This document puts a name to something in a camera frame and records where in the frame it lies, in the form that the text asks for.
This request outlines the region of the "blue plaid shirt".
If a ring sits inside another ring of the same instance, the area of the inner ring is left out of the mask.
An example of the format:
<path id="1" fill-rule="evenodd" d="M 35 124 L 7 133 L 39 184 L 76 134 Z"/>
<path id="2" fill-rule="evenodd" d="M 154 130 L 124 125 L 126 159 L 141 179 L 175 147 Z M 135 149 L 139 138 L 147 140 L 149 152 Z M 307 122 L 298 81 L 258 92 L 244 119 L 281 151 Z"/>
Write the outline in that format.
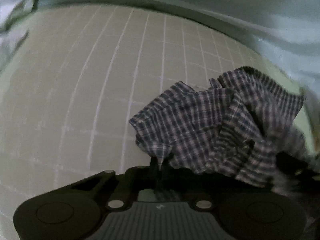
<path id="1" fill-rule="evenodd" d="M 304 168 L 312 159 L 293 121 L 304 104 L 274 79 L 241 67 L 210 79 L 207 90 L 177 82 L 130 119 L 136 144 L 171 167 L 217 172 L 257 187 L 276 179 L 276 159 Z"/>

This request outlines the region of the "green grid mat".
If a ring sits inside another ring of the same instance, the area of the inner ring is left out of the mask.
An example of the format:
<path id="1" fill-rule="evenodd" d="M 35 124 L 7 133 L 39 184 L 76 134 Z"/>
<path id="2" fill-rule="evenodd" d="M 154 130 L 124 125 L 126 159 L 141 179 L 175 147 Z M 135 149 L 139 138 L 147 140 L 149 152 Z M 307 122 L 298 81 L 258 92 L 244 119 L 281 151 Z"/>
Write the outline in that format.
<path id="1" fill-rule="evenodd" d="M 252 66 L 298 93 L 270 61 L 208 27 L 154 11 L 75 5 L 38 11 L 1 71 L 1 239 L 25 200 L 150 158 L 131 116 L 177 81 L 195 90 Z"/>

